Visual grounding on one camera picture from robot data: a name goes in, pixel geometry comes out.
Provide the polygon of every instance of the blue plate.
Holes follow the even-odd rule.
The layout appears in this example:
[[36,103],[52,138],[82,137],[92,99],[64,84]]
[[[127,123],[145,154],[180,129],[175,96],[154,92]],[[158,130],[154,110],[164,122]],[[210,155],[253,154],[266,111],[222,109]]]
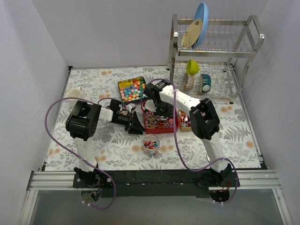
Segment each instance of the blue plate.
[[196,40],[196,42],[192,45],[193,49],[198,47],[205,37],[206,31],[208,28],[208,17],[209,17],[208,7],[204,2],[202,2],[198,6],[198,9],[197,9],[195,17],[194,17],[194,21],[197,19],[202,19],[203,26],[202,26],[202,30],[201,30],[198,40]]

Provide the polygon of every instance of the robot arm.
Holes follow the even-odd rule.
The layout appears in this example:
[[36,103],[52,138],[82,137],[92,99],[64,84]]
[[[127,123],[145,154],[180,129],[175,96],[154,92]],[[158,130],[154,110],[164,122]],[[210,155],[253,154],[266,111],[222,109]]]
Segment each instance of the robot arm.
[[[83,101],[77,101],[71,114],[66,122],[66,130],[70,132],[71,137],[77,148],[77,153],[93,166],[97,165],[94,157],[94,150],[91,146],[92,137],[96,131],[99,120],[116,123],[125,126],[125,130],[129,134],[142,135],[145,131],[144,127],[140,124],[134,104],[126,106],[127,114],[121,113],[121,102],[112,99],[108,108],[102,107],[98,104],[88,104]],[[93,180],[92,172],[94,169],[88,166],[83,161],[80,162],[78,168],[75,168],[76,173],[86,180]]]
[[[155,115],[168,117],[173,115],[174,91],[169,82],[148,84],[144,93],[153,100],[152,111],[155,109]],[[202,140],[210,161],[223,158],[224,152],[219,140],[220,120],[212,101],[208,98],[199,100],[176,91],[176,107],[190,116],[192,131]],[[215,162],[210,168],[220,181],[232,171],[230,164],[225,160]]]

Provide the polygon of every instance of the wire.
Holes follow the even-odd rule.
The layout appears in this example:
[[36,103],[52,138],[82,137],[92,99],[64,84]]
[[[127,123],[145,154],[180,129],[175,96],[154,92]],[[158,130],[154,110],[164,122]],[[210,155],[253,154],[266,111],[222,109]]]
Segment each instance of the wire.
[[149,83],[152,83],[153,81],[157,81],[157,80],[160,80],[160,81],[167,81],[167,82],[169,82],[170,84],[172,84],[172,86],[173,86],[173,90],[174,90],[174,103],[173,103],[173,106],[174,106],[174,107],[173,107],[173,133],[174,133],[174,139],[175,139],[175,145],[176,145],[177,153],[178,153],[178,155],[179,155],[179,158],[180,158],[182,164],[183,164],[184,167],[185,167],[186,169],[188,169],[189,171],[198,173],[198,172],[203,171],[203,170],[205,170],[206,168],[210,167],[211,165],[213,165],[215,162],[217,162],[217,161],[219,161],[219,160],[226,160],[226,161],[228,161],[228,162],[231,164],[231,166],[233,167],[234,172],[235,172],[235,175],[236,175],[235,189],[234,189],[234,192],[233,192],[232,196],[230,196],[230,198],[229,198],[227,201],[225,201],[225,202],[220,202],[220,204],[227,203],[227,202],[231,201],[231,200],[233,199],[233,197],[235,196],[235,194],[236,194],[236,191],[237,191],[237,189],[238,189],[238,183],[239,183],[238,172],[236,171],[236,168],[235,168],[234,164],[232,163],[232,161],[231,161],[230,159],[224,157],[224,158],[217,158],[217,159],[213,160],[212,162],[210,162],[208,165],[206,165],[206,166],[204,166],[204,167],[202,167],[202,168],[200,168],[200,169],[196,169],[196,170],[195,170],[195,169],[191,169],[191,168],[189,168],[189,167],[186,165],[186,163],[184,162],[183,157],[182,157],[182,155],[181,155],[181,153],[180,153],[179,146],[178,146],[178,142],[177,142],[177,135],[176,135],[176,87],[175,87],[175,84],[174,84],[174,82],[169,81],[169,80],[167,80],[167,79],[163,79],[163,78],[157,78],[157,79],[154,79],[154,80],[150,81]]
[[230,188],[230,181],[228,181],[228,187],[227,187],[226,191],[228,191],[229,188]]
[[[92,204],[92,203],[90,203],[90,202],[85,202],[85,203],[87,203],[88,205],[93,206],[93,207],[95,207],[95,208],[97,208],[97,209],[100,209],[100,210],[106,210],[106,209],[108,209],[109,207],[111,207],[111,205],[113,204],[113,202],[114,202],[114,200],[115,200],[115,198],[116,198],[116,194],[117,194],[116,184],[115,184],[113,178],[112,178],[108,173],[106,173],[105,171],[100,170],[99,168],[95,167],[94,165],[92,165],[91,163],[89,163],[88,161],[86,161],[84,158],[82,158],[80,155],[78,155],[77,153],[73,152],[71,149],[69,149],[69,148],[67,148],[66,146],[64,146],[63,144],[61,144],[58,140],[56,140],[56,139],[52,136],[52,134],[51,134],[50,131],[49,131],[49,128],[48,128],[48,125],[47,125],[47,119],[48,119],[48,115],[49,115],[50,110],[51,110],[52,107],[53,107],[54,105],[56,105],[57,103],[59,103],[59,102],[61,102],[61,101],[63,101],[63,100],[67,100],[67,99],[77,99],[77,100],[81,100],[81,101],[84,101],[84,102],[87,102],[87,103],[94,104],[94,103],[91,102],[91,101],[88,101],[88,100],[85,100],[85,99],[82,99],[82,98],[79,98],[79,97],[64,97],[64,98],[62,98],[62,99],[60,99],[60,100],[57,100],[56,102],[54,102],[54,103],[49,107],[49,109],[48,109],[47,112],[46,112],[46,116],[45,116],[45,128],[46,128],[46,132],[47,132],[47,134],[52,138],[52,140],[54,140],[59,146],[63,147],[65,150],[67,150],[67,151],[70,152],[71,154],[73,154],[73,155],[75,155],[76,157],[78,157],[80,160],[82,160],[83,162],[85,162],[87,165],[91,166],[91,167],[94,168],[95,170],[98,170],[99,172],[101,172],[101,173],[103,173],[104,175],[108,176],[108,177],[112,180],[112,185],[113,185],[113,198],[112,198],[111,203],[109,203],[106,207],[100,207],[100,206],[95,205],[95,204]],[[104,99],[113,99],[113,98],[106,97],[106,98],[100,99],[100,100],[98,101],[98,103],[99,103],[100,101],[104,100]]]

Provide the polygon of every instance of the glass panel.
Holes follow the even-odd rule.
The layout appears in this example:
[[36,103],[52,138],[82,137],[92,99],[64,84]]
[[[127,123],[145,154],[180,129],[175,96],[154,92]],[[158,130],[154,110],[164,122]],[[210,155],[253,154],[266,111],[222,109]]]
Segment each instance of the glass panel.
[[[104,206],[111,199],[99,199]],[[194,197],[118,197],[108,210],[82,204],[80,191],[39,191],[31,225],[281,225],[272,190],[238,190],[221,206]]]

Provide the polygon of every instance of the wooden plate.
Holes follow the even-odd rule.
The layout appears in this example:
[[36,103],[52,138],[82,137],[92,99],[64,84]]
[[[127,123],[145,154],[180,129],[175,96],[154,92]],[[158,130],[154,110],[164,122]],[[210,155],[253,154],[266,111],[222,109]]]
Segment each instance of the wooden plate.
[[200,36],[202,25],[202,19],[195,20],[191,25],[189,25],[182,37],[181,48],[188,49],[196,42]]

